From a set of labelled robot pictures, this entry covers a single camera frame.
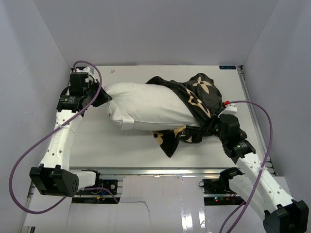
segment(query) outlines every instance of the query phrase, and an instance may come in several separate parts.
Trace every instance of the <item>white wall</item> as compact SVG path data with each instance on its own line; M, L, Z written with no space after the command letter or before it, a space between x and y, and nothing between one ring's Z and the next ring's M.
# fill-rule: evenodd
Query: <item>white wall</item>
M0 232L16 233L23 212L9 196L9 173L18 157L52 129L69 67L32 0L1 0L0 32ZM45 146L17 168L14 190L22 204L30 167L38 165Z
M65 60L244 64L278 0L34 0Z
M311 1L279 1L247 59L245 78L251 99L271 115L276 171L311 207ZM267 141L267 121L257 115Z

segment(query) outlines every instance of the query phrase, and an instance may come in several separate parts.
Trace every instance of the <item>white platform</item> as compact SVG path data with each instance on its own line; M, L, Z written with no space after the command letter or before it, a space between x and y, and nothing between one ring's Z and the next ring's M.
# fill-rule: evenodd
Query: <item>white platform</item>
M185 82L197 73L214 80L225 100L245 100L237 70L220 70L218 66L118 66L99 67L103 86L117 82L145 83L154 76ZM241 128L262 157L259 140L247 104L238 104ZM206 137L202 143L181 142L168 158L150 132L121 131L109 119L106 105L90 107L78 129L71 157L71 167L187 167L222 168L234 164L225 155L216 137Z

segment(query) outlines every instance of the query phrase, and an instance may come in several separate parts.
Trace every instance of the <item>cable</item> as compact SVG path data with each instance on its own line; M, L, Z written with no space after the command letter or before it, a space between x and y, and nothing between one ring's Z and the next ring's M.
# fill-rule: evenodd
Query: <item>cable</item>
M109 191L109 189L106 189L106 188L84 188L84 189L82 189L82 190L91 191L91 190L97 190L97 189L106 191L106 192L109 193L109 195L116 201L117 204L119 203L119 201L118 201L118 200L116 199L116 197Z
M268 149L267 149L267 152L264 156L264 159L262 161L262 164L261 164L261 168L264 168L264 165L265 163L267 162L267 159L268 159L268 156L270 154L270 150L271 150L271 146L272 146L272 139L273 139L273 129L272 129L272 121L271 121L271 118L268 114L268 112L259 104L257 103L254 103L254 102L251 102L251 101L247 101L247 100L238 100L238 101L231 101L229 103L250 103L250 104L253 104L255 106L257 106L258 108L260 108L266 115L267 115L267 118L268 118L268 121L269 121L269 125L270 125L270 139L269 139L269 144L268 144ZM254 194L255 194L255 191L257 189L257 186L259 184L259 180L261 178L261 174L262 174L262 170L259 171L258 173L258 176L257 176L257 179L255 181L255 184L254 184L254 187L252 189L252 192L251 194L249 195L249 198L247 199L247 202L245 203L245 206L243 207L242 211L240 212L239 216L237 217L237 219L234 221L234 223L232 224L232 226L229 228L229 230L226 232L226 233L230 233L234 228L235 226L238 224L238 222L240 221L240 219L242 218L243 214L245 213L247 207L249 206ZM226 224L226 221L223 223L222 227L221 227L221 230L219 231L219 233L222 232L222 229L224 228Z
M201 182L204 182L204 181L200 181L200 182L199 182L199 187L200 187L200 188L204 188L204 185L200 185Z
M243 206L245 205L245 201L243 201L234 211L232 211L231 214L229 214L229 216L225 219L222 227L220 228L219 233L223 232L223 229L225 227L225 224L228 222L228 220Z
M100 194L99 196L102 198L103 195L105 195L107 193L107 191L104 191L102 194Z
M95 101L95 99L98 97L99 95L99 92L101 91L101 87L102 87L102 75L100 73L100 71L98 70L98 68L93 65L91 62L88 62L88 61L83 61L83 60L80 60L80 61L76 61L74 64L73 64L73 67L74 67L74 70L76 70L76 65L78 63L86 63L92 67L94 67L94 69L98 72L98 75L99 75L99 86L98 86L98 89L97 89L97 92L94 96L94 98L91 100L91 102L89 104L87 104L81 111L79 111L77 114L75 114L73 117L71 117L69 120L67 120L66 122L64 122L62 124L62 126L66 126L69 122L71 122L73 119L75 119L77 116L81 115L82 113L84 113L84 111ZM31 152L34 148L36 148L38 145L40 145L43 141L45 141L46 139L48 139L49 137L51 137L54 133L56 133L57 131L59 131L61 128L60 127L57 127L56 129L54 129L52 132L50 132L49 134L47 134L45 137L43 137L42 139L40 139L38 142L36 142L35 144L33 144L28 150L25 151L25 153L23 153L20 158L16 161L16 163L14 164L12 170L11 170L11 173L10 173L10 177L9 177L9 192L10 192L10 196L12 198L12 200L14 201L14 203L20 208L22 209L23 211L27 212L27 213L30 213L30 214L34 214L34 215L38 215L38 214L43 214L43 213L46 213L48 212L49 210L55 208L59 203L61 203L66 197L62 198L59 202L57 202L55 205L51 206L50 208L46 209L46 210L42 210L42 211L33 211L33 210L29 210L27 209L26 207L24 207L16 198L14 192L13 192L13 176L14 176L14 173L16 171L16 168L17 166L19 165L19 163L23 160L23 158L25 158L25 156L27 154L29 154L29 152Z

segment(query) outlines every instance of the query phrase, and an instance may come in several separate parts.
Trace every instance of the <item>garment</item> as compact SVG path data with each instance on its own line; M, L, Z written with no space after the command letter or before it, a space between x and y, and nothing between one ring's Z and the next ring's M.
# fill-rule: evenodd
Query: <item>garment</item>
M162 85L172 90L188 107L199 127L183 126L175 130L153 131L154 138L168 157L172 157L179 141L199 143L202 136L209 136L209 127L214 115L223 109L222 95L214 81L206 74L199 73L185 83L166 81L159 76L151 78L147 84Z

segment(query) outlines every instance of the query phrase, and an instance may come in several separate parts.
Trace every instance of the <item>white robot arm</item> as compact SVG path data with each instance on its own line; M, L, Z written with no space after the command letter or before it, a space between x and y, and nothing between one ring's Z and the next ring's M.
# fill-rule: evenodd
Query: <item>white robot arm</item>
M251 207L263 221L267 233L304 233L307 230L309 208L304 201L296 201L276 182L267 168L261 167L262 161L255 149L246 140L240 129L238 119L232 115L235 106L228 106L215 117L211 133L219 137L225 154L237 167L221 172L218 185L226 192L235 192L245 201L248 200L256 183L259 172L261 178L250 201Z
M51 137L39 167L32 167L30 171L30 177L42 195L73 197L79 189L95 184L96 171L69 172L71 147L84 114L65 126L61 124L90 103L98 87L99 82L93 78L90 67L71 73L70 86L63 90L57 105L55 128L61 129ZM111 97L101 89L92 105L98 107L110 100Z

